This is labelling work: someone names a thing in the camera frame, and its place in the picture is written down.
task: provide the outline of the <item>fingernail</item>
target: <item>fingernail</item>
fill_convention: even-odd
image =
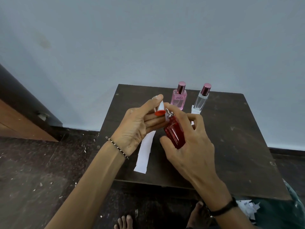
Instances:
[[[163,95],[162,95],[162,94],[159,94],[158,96],[156,96],[156,99],[157,99],[157,100],[162,100],[162,99],[163,99]]]

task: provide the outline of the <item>red perfume bottle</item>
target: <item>red perfume bottle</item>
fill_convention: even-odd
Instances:
[[[177,121],[175,115],[165,109],[166,113],[168,114],[168,119],[170,120],[168,126],[164,128],[166,136],[172,141],[173,145],[176,149],[180,149],[185,144],[183,130]]]

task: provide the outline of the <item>left hand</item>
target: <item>left hand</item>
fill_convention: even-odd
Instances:
[[[130,156],[144,139],[146,134],[167,125],[165,116],[158,117],[153,109],[163,100],[163,95],[148,100],[140,108],[127,110],[122,122],[112,135],[111,139],[119,148]]]

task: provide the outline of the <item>bracelet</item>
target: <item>bracelet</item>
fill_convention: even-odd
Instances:
[[[213,217],[223,215],[224,213],[228,212],[229,210],[231,210],[234,207],[238,207],[238,204],[236,202],[236,199],[234,197],[232,197],[232,200],[226,206],[224,206],[220,210],[210,211],[210,214]]]
[[[129,158],[126,156],[126,154],[116,145],[116,143],[114,143],[113,141],[112,141],[112,139],[110,139],[109,137],[107,137],[106,136],[106,139],[108,140],[108,141],[110,141],[124,156],[125,156],[125,158],[127,158],[128,160],[129,160]]]

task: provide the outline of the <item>pink metallic cap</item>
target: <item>pink metallic cap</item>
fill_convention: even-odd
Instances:
[[[211,87],[212,87],[211,84],[205,83],[200,93],[201,93],[203,96],[207,96],[208,93],[209,93],[209,91],[210,91],[210,89],[211,89]]]
[[[180,81],[180,82],[178,83],[177,92],[178,92],[179,94],[182,94],[182,93],[184,92],[184,90],[185,90],[185,85],[186,85],[186,83],[185,83],[184,81]]]

